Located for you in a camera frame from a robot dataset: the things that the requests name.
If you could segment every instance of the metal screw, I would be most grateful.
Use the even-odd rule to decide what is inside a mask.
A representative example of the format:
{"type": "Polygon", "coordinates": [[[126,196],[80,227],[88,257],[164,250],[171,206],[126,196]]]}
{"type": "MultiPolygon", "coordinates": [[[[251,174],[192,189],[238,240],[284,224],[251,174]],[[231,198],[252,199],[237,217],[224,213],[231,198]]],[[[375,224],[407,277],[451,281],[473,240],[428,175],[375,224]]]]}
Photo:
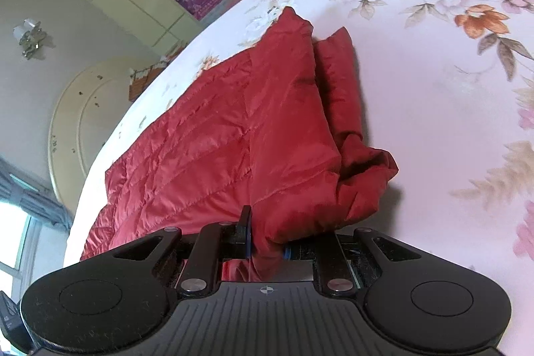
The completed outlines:
{"type": "Polygon", "coordinates": [[[182,288],[185,291],[190,291],[190,292],[201,291],[207,286],[208,284],[206,283],[205,280],[198,279],[198,278],[186,279],[184,282],[182,282],[182,288]]]}
{"type": "Polygon", "coordinates": [[[330,279],[327,283],[327,286],[332,291],[336,292],[349,291],[353,287],[352,282],[350,282],[348,279],[343,278],[330,279]]]}

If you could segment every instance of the black circular cover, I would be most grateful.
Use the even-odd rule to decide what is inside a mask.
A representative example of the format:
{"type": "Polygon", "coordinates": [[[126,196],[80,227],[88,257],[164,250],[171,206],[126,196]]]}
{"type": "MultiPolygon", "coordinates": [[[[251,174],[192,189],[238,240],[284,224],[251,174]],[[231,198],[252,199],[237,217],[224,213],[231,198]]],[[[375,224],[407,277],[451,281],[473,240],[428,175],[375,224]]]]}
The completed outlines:
{"type": "Polygon", "coordinates": [[[464,352],[506,329],[511,306],[496,283],[437,257],[391,263],[369,288],[365,311],[382,332],[413,349],[464,352]]]}
{"type": "Polygon", "coordinates": [[[147,336],[168,302],[150,270],[140,273],[138,265],[127,259],[106,265],[95,257],[38,280],[21,303],[32,338],[63,353],[101,353],[147,336]]]}

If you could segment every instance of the white floral bed sheet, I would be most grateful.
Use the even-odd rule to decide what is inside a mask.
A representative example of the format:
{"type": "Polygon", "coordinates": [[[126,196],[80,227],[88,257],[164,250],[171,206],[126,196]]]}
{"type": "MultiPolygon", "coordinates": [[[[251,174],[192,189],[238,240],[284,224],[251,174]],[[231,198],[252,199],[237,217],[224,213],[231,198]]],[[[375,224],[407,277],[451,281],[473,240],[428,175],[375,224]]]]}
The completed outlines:
{"type": "Polygon", "coordinates": [[[534,0],[243,0],[135,102],[90,170],[65,264],[106,203],[104,172],[202,70],[254,44],[284,6],[356,49],[370,145],[400,172],[369,225],[497,281],[500,348],[534,354],[534,0]]]}

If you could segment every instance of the quilted fabric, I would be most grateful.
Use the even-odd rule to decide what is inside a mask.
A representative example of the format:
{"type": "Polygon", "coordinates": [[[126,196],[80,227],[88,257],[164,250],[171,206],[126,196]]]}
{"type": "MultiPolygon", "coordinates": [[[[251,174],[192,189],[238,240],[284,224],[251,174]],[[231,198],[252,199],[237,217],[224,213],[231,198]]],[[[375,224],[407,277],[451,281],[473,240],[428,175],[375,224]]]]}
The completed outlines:
{"type": "Polygon", "coordinates": [[[261,41],[206,71],[106,173],[108,204],[82,259],[166,226],[186,234],[253,207],[252,266],[265,277],[281,245],[375,212],[396,173],[362,142],[352,42],[345,29],[312,43],[286,8],[261,41]]]}

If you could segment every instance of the red jacket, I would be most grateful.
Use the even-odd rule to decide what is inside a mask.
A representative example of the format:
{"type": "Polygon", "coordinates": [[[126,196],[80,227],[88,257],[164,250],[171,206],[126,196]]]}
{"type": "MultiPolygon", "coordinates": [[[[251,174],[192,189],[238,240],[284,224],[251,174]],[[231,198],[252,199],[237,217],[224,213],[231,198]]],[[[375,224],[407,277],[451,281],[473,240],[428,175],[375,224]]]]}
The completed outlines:
{"type": "Polygon", "coordinates": [[[281,244],[374,213],[397,166],[362,142],[348,32],[313,43],[312,29],[286,8],[153,122],[106,172],[108,204],[82,259],[166,226],[235,221],[250,204],[252,275],[241,262],[224,273],[247,280],[273,270],[281,244]]]}

